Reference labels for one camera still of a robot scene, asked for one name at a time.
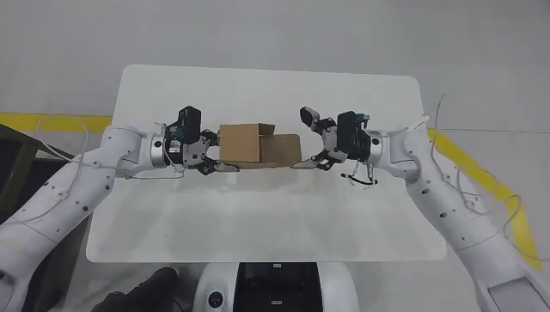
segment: box flap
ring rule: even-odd
[[[219,137],[222,162],[260,162],[259,124],[220,125]]]
[[[273,135],[275,132],[275,125],[258,124],[258,133],[260,135]]]

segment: black cable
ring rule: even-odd
[[[178,307],[180,308],[180,311],[183,312],[183,308],[181,307],[180,303],[178,303],[178,301],[176,299],[174,299],[173,297],[171,297],[170,299],[172,299],[172,301],[178,305]]]
[[[371,182],[365,182],[364,180],[358,180],[354,176],[355,175],[352,175],[352,174],[340,174],[340,177],[347,178],[349,180],[353,180],[354,182],[357,182],[357,183],[362,184],[364,186],[374,186],[374,185],[378,184],[378,180],[371,180]]]

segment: wire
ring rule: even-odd
[[[420,121],[418,123],[416,123],[416,125],[414,125],[414,126],[409,126],[408,125],[408,126],[405,126],[405,127],[402,127],[402,128],[396,128],[396,129],[393,129],[393,130],[390,130],[390,131],[364,130],[364,132],[367,133],[367,135],[369,135],[371,137],[374,137],[374,138],[391,138],[395,135],[401,134],[402,132],[408,131],[411,128],[412,129],[419,128],[420,126],[422,126],[423,124],[428,122],[428,119],[430,119],[430,118],[427,115],[422,115],[422,116],[420,116]]]
[[[439,171],[439,174],[441,175],[441,179],[447,183],[450,187],[452,187],[453,189],[455,189],[462,197],[462,200],[464,201],[464,206],[469,210],[471,211],[472,213],[478,215],[478,216],[485,216],[487,214],[492,214],[493,212],[495,212],[498,208],[495,208],[494,210],[492,211],[488,211],[488,212],[479,212],[479,211],[476,211],[473,207],[471,207],[470,205],[468,205],[468,202],[470,202],[470,204],[474,204],[473,201],[468,201],[468,199],[466,198],[465,195],[469,195],[469,196],[472,196],[474,198],[478,198],[478,197],[481,197],[482,195],[481,194],[478,194],[478,193],[469,193],[469,192],[464,192],[462,189],[461,189],[461,181],[460,181],[460,177],[461,177],[461,169],[458,168],[458,165],[456,166],[456,185],[457,187],[453,186],[453,184],[449,181],[450,179],[450,176],[448,174],[445,174],[443,172],[443,170],[441,169],[441,167],[439,166],[439,163],[437,162],[436,158],[434,157],[434,149],[435,149],[435,145],[436,145],[436,139],[437,139],[437,133],[438,133],[438,128],[437,128],[437,121],[438,121],[438,118],[439,118],[439,108],[443,102],[443,97],[445,96],[445,94],[442,94],[441,95],[441,98],[439,99],[439,102],[437,104],[437,108],[436,108],[436,116],[435,116],[435,119],[434,119],[434,137],[433,137],[433,140],[431,142],[431,160],[436,164],[436,167],[437,167],[437,170]],[[494,176],[494,174],[492,174],[491,172],[489,172],[488,170],[485,170],[483,168],[481,168],[483,171],[485,171],[486,173],[488,173],[493,181],[495,182],[495,187],[493,188],[494,190],[490,193],[494,193],[497,191],[498,187],[502,185],[502,183],[500,183],[497,178]],[[514,247],[518,253],[520,253],[522,256],[526,257],[526,258],[529,258],[531,260],[539,260],[541,262],[550,262],[550,259],[545,259],[545,258],[539,258],[539,257],[536,257],[536,256],[533,256],[532,254],[526,254],[523,250],[521,250],[515,243],[514,241],[510,238],[510,236],[508,236],[508,232],[507,232],[507,228],[508,228],[508,225],[511,224],[511,222],[514,220],[514,218],[517,216],[517,213],[520,211],[522,205],[523,205],[523,198],[517,194],[513,194],[511,195],[510,197],[504,199],[503,201],[499,201],[499,202],[502,202],[503,205],[507,205],[508,203],[510,203],[513,199],[517,199],[517,206],[516,206],[516,210],[512,213],[512,215],[506,220],[506,222],[504,223],[503,227],[502,227],[502,233],[503,233],[503,236],[504,238],[510,242],[510,244],[512,245],[512,247]]]
[[[69,185],[69,188],[67,189],[67,192],[66,194],[63,196],[62,199],[59,199],[58,202],[56,202],[52,207],[50,207],[50,209],[44,211],[43,213],[39,214],[38,216],[36,217],[31,217],[30,219],[27,219],[27,220],[20,220],[21,223],[28,223],[28,222],[31,222],[31,221],[34,221],[36,219],[40,219],[41,217],[45,216],[46,214],[48,214],[49,212],[53,211],[53,209],[55,207],[57,207],[61,201],[64,201],[65,199],[69,198],[70,196],[70,193],[73,189],[73,187],[75,186],[75,183],[76,183],[76,180],[78,179],[78,177],[80,176],[80,173],[81,173],[81,170],[82,170],[82,166],[85,166],[85,164],[83,163],[83,160],[84,160],[84,153],[86,152],[86,149],[88,148],[88,139],[89,139],[89,132],[88,132],[88,127],[86,126],[86,124],[79,118],[76,118],[74,116],[70,116],[70,115],[58,115],[58,114],[50,114],[50,115],[46,115],[44,116],[42,119],[40,119],[40,121],[38,122],[38,125],[36,126],[36,132],[40,132],[40,127],[42,126],[42,123],[46,120],[46,119],[49,119],[51,118],[52,116],[64,116],[64,117],[68,117],[68,118],[71,118],[71,119],[75,119],[76,121],[78,121],[83,130],[84,130],[84,133],[86,134],[86,138],[84,140],[84,145],[82,147],[82,151],[78,157],[78,160],[74,160],[74,159],[71,159],[71,158],[68,158],[66,156],[63,156],[61,155],[60,153],[58,153],[54,148],[52,148],[49,144],[46,144],[46,142],[44,140],[41,139],[40,136],[38,136],[38,134],[35,134],[34,136],[36,138],[39,139],[39,141],[41,141],[41,143],[47,147],[47,149],[49,149],[52,153],[54,153],[56,156],[62,158],[62,159],[65,159],[66,161],[68,162],[75,162],[78,164],[78,167],[76,168],[76,173],[75,173],[75,178],[73,178],[72,182],[70,183]]]
[[[176,305],[178,305],[178,307],[180,308],[180,311],[183,312],[183,308],[181,307],[180,303],[178,303],[178,301],[175,298],[170,297],[170,300],[172,300]]]
[[[184,175],[180,175],[180,176],[177,176],[177,177],[136,177],[136,176],[131,176],[131,177],[125,177],[127,180],[178,180],[180,178],[183,178]]]

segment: floor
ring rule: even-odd
[[[111,115],[128,64],[414,76],[427,113],[446,94],[440,127],[523,196],[550,256],[550,0],[0,0],[0,15],[0,112]],[[78,268],[65,310],[155,269]],[[476,310],[452,253],[350,268],[363,311]]]

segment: black panel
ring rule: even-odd
[[[316,263],[241,263],[235,312],[321,312]]]
[[[338,149],[348,155],[348,159],[364,162],[370,156],[370,137],[361,129],[354,112],[338,115]]]

